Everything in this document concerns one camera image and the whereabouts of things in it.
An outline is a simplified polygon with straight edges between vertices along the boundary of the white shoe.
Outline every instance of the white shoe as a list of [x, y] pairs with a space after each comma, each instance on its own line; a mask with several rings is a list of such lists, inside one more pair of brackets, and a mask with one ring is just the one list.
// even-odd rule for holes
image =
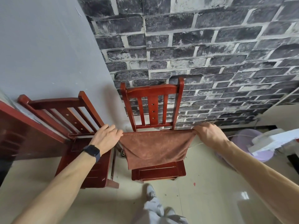
[[170, 215], [175, 215], [175, 211], [173, 208], [168, 207], [165, 212], [164, 212], [164, 217], [170, 216]]
[[152, 198], [157, 197], [156, 191], [151, 184], [147, 185], [147, 199], [151, 200]]

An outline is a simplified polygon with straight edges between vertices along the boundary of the brick wallpaper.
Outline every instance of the brick wallpaper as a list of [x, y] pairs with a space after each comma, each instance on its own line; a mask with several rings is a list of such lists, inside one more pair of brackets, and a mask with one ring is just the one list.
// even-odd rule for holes
[[[299, 86], [299, 0], [79, 3], [117, 89], [185, 78], [178, 128], [247, 124]], [[297, 103], [299, 92], [279, 105]]]

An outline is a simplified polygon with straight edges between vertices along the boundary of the chair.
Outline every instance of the chair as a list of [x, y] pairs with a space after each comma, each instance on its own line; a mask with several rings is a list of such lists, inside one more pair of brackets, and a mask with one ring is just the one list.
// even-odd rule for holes
[[[178, 84], [164, 84], [157, 86], [142, 86], [134, 88], [126, 88], [124, 82], [121, 83], [121, 94], [127, 109], [127, 113], [133, 128], [133, 131], [136, 132], [137, 129], [144, 128], [158, 128], [158, 127], [171, 127], [171, 130], [175, 129], [176, 119], [178, 116], [178, 110], [180, 108], [181, 98], [184, 89], [184, 79], [180, 77], [178, 79]], [[174, 110], [172, 114], [171, 122], [166, 121], [167, 113], [167, 103], [168, 95], [176, 94], [174, 101]], [[163, 114], [162, 122], [159, 123], [159, 97], [163, 96]], [[150, 123], [145, 124], [144, 119], [144, 109], [142, 104], [142, 97], [147, 97], [148, 101], [148, 114], [150, 118]], [[141, 118], [141, 125], [136, 125], [134, 120], [134, 114], [131, 107], [130, 100], [131, 98], [137, 98], [139, 113]], [[176, 179], [180, 176], [185, 176], [185, 166], [184, 161], [171, 162], [157, 166], [151, 166], [146, 168], [139, 168], [132, 170], [132, 180], [133, 181], [149, 181], [157, 179]]]
[[[97, 131], [80, 107], [84, 107], [87, 110], [99, 128], [104, 125], [84, 91], [79, 92], [78, 98], [56, 98], [35, 101], [30, 100], [26, 95], [20, 95], [18, 102], [58, 133], [70, 140], [69, 149], [61, 158], [55, 175], [58, 175], [72, 162], [92, 139], [91, 137], [82, 138], [79, 136], [94, 135]], [[119, 184], [113, 181], [116, 157], [115, 149], [112, 159], [111, 179], [108, 179], [111, 153], [110, 150], [101, 156], [85, 178], [81, 188], [119, 188]]]

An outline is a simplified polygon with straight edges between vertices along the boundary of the person's right hand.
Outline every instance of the person's right hand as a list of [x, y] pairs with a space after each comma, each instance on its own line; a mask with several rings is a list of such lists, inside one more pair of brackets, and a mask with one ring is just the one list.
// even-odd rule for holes
[[112, 149], [123, 136], [123, 131], [115, 128], [115, 125], [103, 125], [94, 135], [90, 145], [94, 145], [100, 150], [101, 156]]
[[223, 131], [212, 123], [201, 123], [193, 127], [193, 130], [196, 130], [196, 134], [206, 146], [215, 150], [220, 149], [225, 142], [229, 141]]

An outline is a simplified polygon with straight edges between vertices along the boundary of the black smartwatch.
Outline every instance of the black smartwatch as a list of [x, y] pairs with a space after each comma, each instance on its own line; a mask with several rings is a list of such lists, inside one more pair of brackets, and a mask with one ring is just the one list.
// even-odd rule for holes
[[96, 162], [98, 162], [101, 157], [100, 150], [94, 145], [85, 146], [81, 152], [83, 151], [90, 154], [91, 156], [94, 156], [96, 158]]

